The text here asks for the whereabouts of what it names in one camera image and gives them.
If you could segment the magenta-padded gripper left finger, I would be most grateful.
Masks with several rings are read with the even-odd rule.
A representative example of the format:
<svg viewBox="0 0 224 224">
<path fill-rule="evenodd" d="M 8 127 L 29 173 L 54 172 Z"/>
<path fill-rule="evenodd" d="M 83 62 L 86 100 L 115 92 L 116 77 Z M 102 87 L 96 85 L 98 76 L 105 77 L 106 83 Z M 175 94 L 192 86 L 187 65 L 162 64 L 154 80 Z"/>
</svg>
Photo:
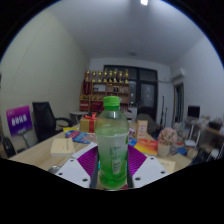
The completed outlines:
<svg viewBox="0 0 224 224">
<path fill-rule="evenodd" d="M 98 176 L 97 147 L 89 146 L 75 153 L 56 172 L 59 176 L 83 188 L 95 189 Z"/>
</svg>

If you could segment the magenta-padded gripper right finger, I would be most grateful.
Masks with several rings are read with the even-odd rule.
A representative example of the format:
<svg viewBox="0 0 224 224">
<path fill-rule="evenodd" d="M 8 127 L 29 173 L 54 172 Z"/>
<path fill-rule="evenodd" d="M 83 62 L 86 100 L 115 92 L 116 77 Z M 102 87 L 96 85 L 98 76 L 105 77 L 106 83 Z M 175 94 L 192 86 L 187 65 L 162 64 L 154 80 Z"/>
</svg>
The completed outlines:
<svg viewBox="0 0 224 224">
<path fill-rule="evenodd" d="M 140 188 L 168 175 L 155 156 L 145 156 L 132 146 L 128 147 L 127 184 Z"/>
</svg>

